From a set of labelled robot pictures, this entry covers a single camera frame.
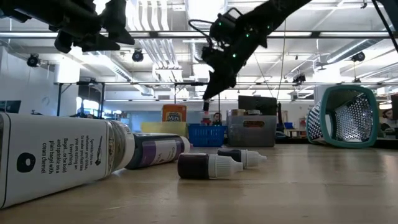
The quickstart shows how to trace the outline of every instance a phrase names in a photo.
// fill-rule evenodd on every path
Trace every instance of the blue basket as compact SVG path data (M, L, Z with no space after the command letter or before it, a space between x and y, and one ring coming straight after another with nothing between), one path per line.
M202 126L191 124L188 127L189 141L195 147L220 147L224 143L226 126Z

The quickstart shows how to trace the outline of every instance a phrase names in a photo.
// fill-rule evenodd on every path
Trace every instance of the white label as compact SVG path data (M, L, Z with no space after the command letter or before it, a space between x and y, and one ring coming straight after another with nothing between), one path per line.
M156 157L150 164L161 164L174 160L175 154L177 153L177 144L175 140L155 141L156 145Z
M106 121L0 113L9 119L7 169L0 208L103 178L108 166Z

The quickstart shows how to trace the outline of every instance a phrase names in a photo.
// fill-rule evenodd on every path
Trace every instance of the ceiling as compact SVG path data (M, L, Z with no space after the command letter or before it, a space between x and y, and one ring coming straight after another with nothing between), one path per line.
M168 0L167 5L162 4L166 0L133 0L131 2L138 2L139 13L130 11L132 22L138 22L133 26L127 26L129 30L139 30L137 27L145 29L145 21L147 18L149 25L147 29L150 30L165 30L161 15L167 13L167 25L172 31L186 31L190 30L187 25L187 14L192 10L187 10L185 1L183 0ZM196 0L186 0L186 2L194 2ZM105 0L95 0L97 4L103 4ZM236 7L241 12L245 13L253 9L262 1L245 1L245 0L201 0L201 4L195 5L195 15L205 18L214 18L215 15L209 15L210 11L217 11L217 3L228 2L227 7ZM313 0L303 8L299 9L288 17L286 22L282 24L277 30L284 31L381 31L383 29L382 22L376 13L375 8L368 2L365 9L361 9L363 0ZM155 24L152 24L152 16L158 13L157 18L154 19ZM29 20L26 23L18 23L10 21L9 19L0 20L0 31L13 32L38 32L48 31L48 26L36 20ZM308 82L351 82L354 76L363 75L363 82L380 82L387 78L397 77L398 70L392 68L385 72L376 72L386 66L392 65L398 61L397 52L394 51L393 45L389 39L380 40L378 43L363 49L366 59L363 62L357 62L354 68L352 61L341 60L338 63L325 66L326 70L319 72L320 67L315 66L316 62L325 62L329 55L333 55L337 50L344 50L344 47L349 48L349 45L358 43L362 39L269 39L268 48L259 47L252 57L248 60L247 65L242 68L238 76L238 82L267 82L279 83L291 82L292 78L299 73L306 75ZM136 40L136 45L121 45L120 51L106 52L105 57L114 62L118 68L124 73L132 77L135 82L192 82L205 81L208 78L208 67L199 63L193 58L193 42L203 42L203 39L166 39L152 40ZM72 59L77 61L81 66L81 78L93 77L99 82L125 82L125 79L115 74L112 68L102 60L93 58L92 55L78 55L75 54L60 54L53 47L53 39L2 39L3 45L9 45L11 52L22 58L27 58L29 54L40 54L40 58L48 63L60 63L60 61ZM174 56L167 54L166 47L173 49ZM134 49L144 48L144 60L142 62L133 62L132 53ZM157 52L157 62L162 64L162 57L164 64L168 70L161 70L155 72L157 65L152 61L148 51ZM169 60L169 57L175 57L176 61ZM138 91L137 86L129 85L112 85L108 86L108 91L122 92L124 95L133 91ZM156 98L162 92L170 96L174 95L174 88L170 86L149 86L154 89L154 96ZM277 87L275 85L238 85L235 90L226 91L221 94L221 98L235 98L237 94L245 95L276 95ZM178 98L200 98L203 94L204 87L180 86L178 87ZM289 97L289 93L300 87L284 86L281 89L281 97ZM312 86L302 93L311 93ZM130 94L130 100L140 98L139 95ZM118 100L118 95L115 95L114 100Z

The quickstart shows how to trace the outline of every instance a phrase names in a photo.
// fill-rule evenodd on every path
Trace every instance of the wall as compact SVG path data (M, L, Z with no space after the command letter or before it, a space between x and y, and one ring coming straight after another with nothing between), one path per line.
M106 102L104 104L107 110L121 110L121 111L161 111L164 104L173 102L162 101L144 101L144 102ZM299 127L299 119L308 114L310 108L313 107L312 102L281 102L282 111L288 111L288 119L293 122L295 127ZM181 103L187 106L188 111L201 111L202 102ZM223 120L226 119L226 111L238 108L238 102L221 102L221 114ZM213 101L210 103L211 112L218 111L218 103Z
M32 110L57 115L58 85L54 73L44 68L30 68L26 61L0 48L0 100L21 100L20 114ZM62 95L61 116L76 113L77 86Z

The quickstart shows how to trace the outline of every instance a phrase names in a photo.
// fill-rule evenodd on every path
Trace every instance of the wooden table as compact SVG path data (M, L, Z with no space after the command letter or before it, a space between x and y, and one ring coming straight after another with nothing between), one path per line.
M232 180L182 180L176 163L121 170L1 210L0 223L398 222L398 151L301 144L259 152L268 161Z

